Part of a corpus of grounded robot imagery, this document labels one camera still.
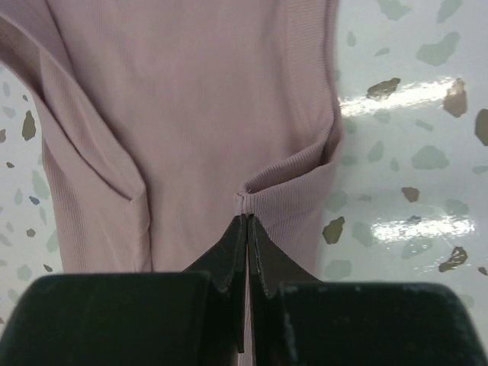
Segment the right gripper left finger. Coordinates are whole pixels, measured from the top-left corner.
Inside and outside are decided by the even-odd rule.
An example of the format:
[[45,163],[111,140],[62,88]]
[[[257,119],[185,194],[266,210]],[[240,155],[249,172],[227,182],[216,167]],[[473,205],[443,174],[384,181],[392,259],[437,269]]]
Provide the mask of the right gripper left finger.
[[58,274],[22,295],[3,365],[235,365],[244,351],[246,216],[178,273]]

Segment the pink tank top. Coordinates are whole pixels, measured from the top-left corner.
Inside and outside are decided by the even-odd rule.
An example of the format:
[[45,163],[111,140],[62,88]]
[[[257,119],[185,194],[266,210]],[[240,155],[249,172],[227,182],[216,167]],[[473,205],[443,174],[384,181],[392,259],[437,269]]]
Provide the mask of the pink tank top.
[[314,271],[342,141],[335,1],[3,1],[63,268],[188,267],[235,215]]

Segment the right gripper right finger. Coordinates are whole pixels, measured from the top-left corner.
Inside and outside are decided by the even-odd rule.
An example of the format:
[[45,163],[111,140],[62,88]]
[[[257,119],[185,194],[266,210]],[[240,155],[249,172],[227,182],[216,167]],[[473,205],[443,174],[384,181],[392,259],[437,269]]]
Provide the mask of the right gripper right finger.
[[324,282],[248,221],[256,365],[485,365],[460,298],[441,284]]

